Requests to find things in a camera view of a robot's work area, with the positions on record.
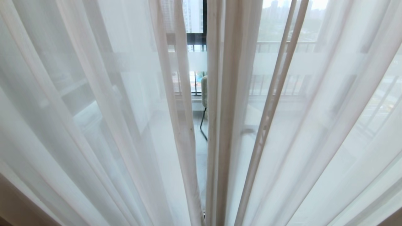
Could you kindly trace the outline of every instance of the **black chair leg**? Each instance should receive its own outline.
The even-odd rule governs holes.
[[[202,122],[204,121],[204,118],[205,118],[205,111],[206,111],[206,110],[207,110],[207,108],[204,109],[204,113],[203,113],[203,115],[202,115],[200,130],[201,130],[201,133],[202,133],[202,135],[204,136],[205,140],[208,141],[207,136],[205,136],[204,131],[202,131]]]

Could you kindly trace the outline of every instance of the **chair backrest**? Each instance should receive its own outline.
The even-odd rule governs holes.
[[[207,108],[208,107],[208,83],[207,83],[207,78],[208,76],[204,76],[201,79],[201,99],[202,99],[202,105]]]

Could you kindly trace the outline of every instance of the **sky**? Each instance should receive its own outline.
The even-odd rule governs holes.
[[[273,0],[264,0],[263,1],[263,8],[270,7],[272,1]],[[323,9],[326,8],[326,5],[328,3],[328,0],[310,0],[310,1],[313,2],[312,8],[311,8],[312,10],[313,9],[321,9],[321,10],[323,10]],[[291,0],[278,0],[278,7],[282,7],[284,2],[288,2],[289,6],[290,6]]]

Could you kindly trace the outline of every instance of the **white sheer curtain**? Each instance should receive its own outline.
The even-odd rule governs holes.
[[[0,13],[1,174],[60,225],[203,225],[181,1]]]
[[[399,0],[208,1],[207,225],[402,207],[401,21]]]

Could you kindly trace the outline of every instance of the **tiled floor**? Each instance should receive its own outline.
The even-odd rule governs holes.
[[[205,191],[207,186],[207,153],[208,145],[204,136],[200,131],[200,124],[202,119],[203,111],[194,111],[193,120],[195,128],[195,152],[196,152],[196,162],[197,162],[197,178],[198,185],[200,189],[201,204],[202,209],[205,210]],[[204,119],[202,124],[202,129],[205,135],[208,137],[208,120]]]

